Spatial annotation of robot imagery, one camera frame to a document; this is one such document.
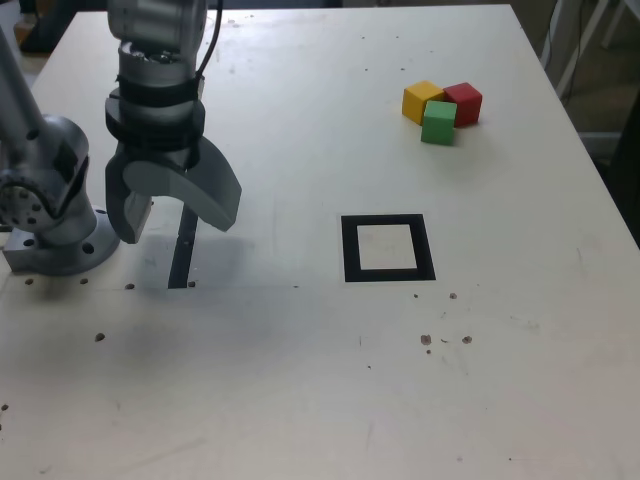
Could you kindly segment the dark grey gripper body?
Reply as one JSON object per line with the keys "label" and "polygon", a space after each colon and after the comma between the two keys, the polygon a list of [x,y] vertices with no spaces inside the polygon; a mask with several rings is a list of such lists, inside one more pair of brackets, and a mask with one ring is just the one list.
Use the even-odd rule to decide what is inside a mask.
{"label": "dark grey gripper body", "polygon": [[119,142],[117,145],[117,169],[124,173],[127,169],[142,170],[171,170],[184,172],[194,162],[193,149],[159,149],[155,145],[134,146]]}

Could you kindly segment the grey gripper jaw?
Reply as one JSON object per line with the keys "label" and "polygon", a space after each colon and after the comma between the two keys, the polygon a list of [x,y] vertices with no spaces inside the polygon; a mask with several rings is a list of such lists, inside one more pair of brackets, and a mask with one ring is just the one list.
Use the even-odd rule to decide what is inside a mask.
{"label": "grey gripper jaw", "polygon": [[118,237],[127,244],[136,244],[151,212],[152,200],[127,186],[124,170],[130,162],[125,145],[119,143],[105,169],[106,210]]}
{"label": "grey gripper jaw", "polygon": [[182,201],[200,219],[226,232],[235,223],[242,187],[225,156],[209,140],[198,139],[189,146],[194,162],[184,172],[127,169],[127,186],[150,197],[171,197]]}

